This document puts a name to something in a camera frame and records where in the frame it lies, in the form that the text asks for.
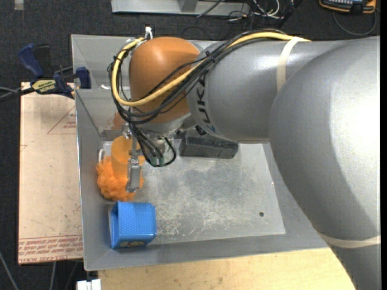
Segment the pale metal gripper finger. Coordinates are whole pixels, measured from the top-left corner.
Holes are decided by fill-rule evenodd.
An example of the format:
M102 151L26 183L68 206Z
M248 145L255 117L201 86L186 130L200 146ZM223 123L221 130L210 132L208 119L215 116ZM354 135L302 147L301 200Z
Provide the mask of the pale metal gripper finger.
M138 159L128 161L128 182L126 183L126 192L135 193L140 188L141 165Z

